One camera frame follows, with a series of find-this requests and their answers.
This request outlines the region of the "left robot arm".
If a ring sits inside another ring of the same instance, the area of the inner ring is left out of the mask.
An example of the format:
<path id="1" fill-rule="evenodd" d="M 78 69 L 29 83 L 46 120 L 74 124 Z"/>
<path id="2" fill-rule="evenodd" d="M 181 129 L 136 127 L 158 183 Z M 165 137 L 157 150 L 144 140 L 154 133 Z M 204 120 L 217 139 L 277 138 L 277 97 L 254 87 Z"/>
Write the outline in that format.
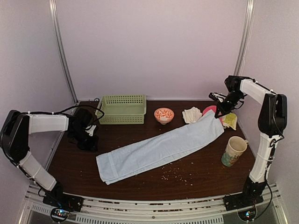
<path id="1" fill-rule="evenodd" d="M 45 191 L 49 200 L 57 207 L 67 203 L 62 184 L 54 178 L 30 151 L 30 136 L 36 133 L 66 132 L 74 139 L 77 148 L 97 151 L 97 125 L 87 109 L 74 114 L 60 112 L 20 112 L 11 110 L 0 131 L 0 147 L 6 157 L 30 180 Z"/>

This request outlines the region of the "light blue towel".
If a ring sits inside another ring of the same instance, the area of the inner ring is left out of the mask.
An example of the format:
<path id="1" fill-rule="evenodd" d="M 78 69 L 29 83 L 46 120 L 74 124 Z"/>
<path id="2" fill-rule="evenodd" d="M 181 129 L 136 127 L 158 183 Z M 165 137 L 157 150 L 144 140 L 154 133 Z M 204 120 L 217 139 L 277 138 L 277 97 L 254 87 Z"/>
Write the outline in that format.
<path id="1" fill-rule="evenodd" d="M 109 185 L 158 168 L 201 150 L 223 133 L 209 110 L 196 123 L 97 156 L 100 179 Z"/>

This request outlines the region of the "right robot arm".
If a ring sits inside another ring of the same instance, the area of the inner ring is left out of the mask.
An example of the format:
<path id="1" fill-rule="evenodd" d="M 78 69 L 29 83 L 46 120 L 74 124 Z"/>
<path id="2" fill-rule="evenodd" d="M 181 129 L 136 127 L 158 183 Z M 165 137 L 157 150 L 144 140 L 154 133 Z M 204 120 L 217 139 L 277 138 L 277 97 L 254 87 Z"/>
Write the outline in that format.
<path id="1" fill-rule="evenodd" d="M 261 198 L 278 142 L 284 139 L 283 131 L 287 125 L 287 97 L 275 93 L 250 77 L 228 76 L 225 85 L 228 95 L 215 92 L 209 94 L 209 97 L 217 103 L 216 118 L 236 109 L 238 102 L 246 96 L 252 97 L 261 105 L 258 117 L 260 143 L 257 157 L 242 193 L 237 198 L 242 205 L 249 206 Z"/>

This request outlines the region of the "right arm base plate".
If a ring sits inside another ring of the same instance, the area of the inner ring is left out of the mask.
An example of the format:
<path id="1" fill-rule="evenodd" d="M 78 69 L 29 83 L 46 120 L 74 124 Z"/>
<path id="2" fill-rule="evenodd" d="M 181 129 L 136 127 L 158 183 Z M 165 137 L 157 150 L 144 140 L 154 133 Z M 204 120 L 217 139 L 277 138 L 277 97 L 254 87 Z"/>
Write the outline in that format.
<path id="1" fill-rule="evenodd" d="M 223 198 L 226 211 L 238 210 L 246 208 L 249 206 L 254 206 L 255 204 L 262 203 L 263 197 L 258 196 L 257 198 L 246 198 L 242 193 L 235 195 L 227 195 Z"/>

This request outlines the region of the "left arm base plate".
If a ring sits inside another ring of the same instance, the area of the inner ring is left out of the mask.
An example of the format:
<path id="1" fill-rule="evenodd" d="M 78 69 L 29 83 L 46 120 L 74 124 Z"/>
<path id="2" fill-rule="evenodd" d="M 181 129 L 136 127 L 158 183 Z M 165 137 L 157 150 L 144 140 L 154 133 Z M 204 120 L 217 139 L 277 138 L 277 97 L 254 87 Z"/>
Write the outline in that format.
<path id="1" fill-rule="evenodd" d="M 83 202 L 84 198 L 68 194 L 64 194 L 62 199 L 54 199 L 50 196 L 45 196 L 43 198 L 44 204 L 51 205 L 53 207 L 58 207 L 70 212 L 80 212 Z"/>

